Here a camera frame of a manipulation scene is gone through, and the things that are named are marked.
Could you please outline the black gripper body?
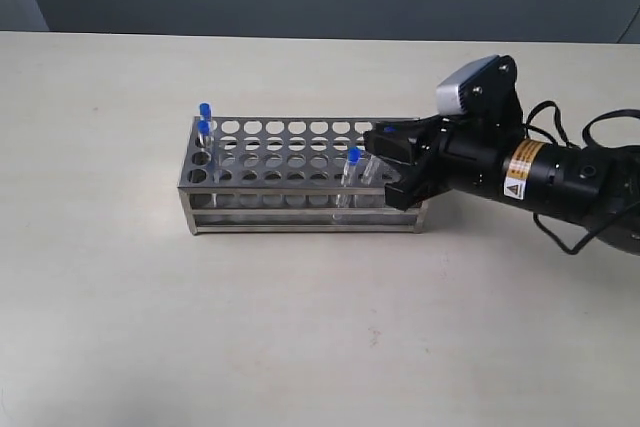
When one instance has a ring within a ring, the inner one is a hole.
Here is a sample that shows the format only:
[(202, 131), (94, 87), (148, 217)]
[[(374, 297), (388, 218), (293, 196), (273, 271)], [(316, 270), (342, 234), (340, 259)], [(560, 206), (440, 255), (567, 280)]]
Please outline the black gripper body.
[(603, 151), (528, 138), (523, 126), (440, 116), (443, 193), (459, 191), (570, 224), (604, 216), (615, 161)]

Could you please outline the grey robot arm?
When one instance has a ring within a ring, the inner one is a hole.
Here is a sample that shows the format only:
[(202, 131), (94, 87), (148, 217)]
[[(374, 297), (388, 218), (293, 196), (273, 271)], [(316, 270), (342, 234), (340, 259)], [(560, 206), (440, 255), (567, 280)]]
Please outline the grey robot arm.
[(394, 169), (385, 203), (397, 210), (459, 191), (580, 226), (586, 235), (639, 252), (639, 156), (627, 149), (571, 148), (529, 139), (522, 124), (425, 119), (379, 122), (366, 151)]

